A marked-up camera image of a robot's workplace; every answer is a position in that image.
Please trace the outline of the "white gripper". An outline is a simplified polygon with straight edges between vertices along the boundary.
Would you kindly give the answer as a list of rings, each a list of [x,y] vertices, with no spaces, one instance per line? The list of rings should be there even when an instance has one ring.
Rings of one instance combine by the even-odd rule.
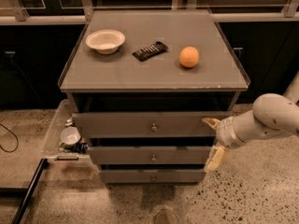
[[[206,172],[213,172],[229,155],[228,148],[243,147],[245,143],[236,135],[232,117],[223,120],[202,118],[202,121],[216,130],[217,145],[211,148],[204,167]]]

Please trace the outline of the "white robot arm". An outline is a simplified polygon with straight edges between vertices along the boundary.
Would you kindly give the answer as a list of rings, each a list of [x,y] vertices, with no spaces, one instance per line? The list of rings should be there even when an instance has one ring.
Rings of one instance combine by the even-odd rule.
[[[204,170],[215,171],[231,149],[243,147],[253,140],[267,140],[299,135],[299,72],[282,95],[266,93],[259,96],[252,109],[226,119],[203,118],[216,132]]]

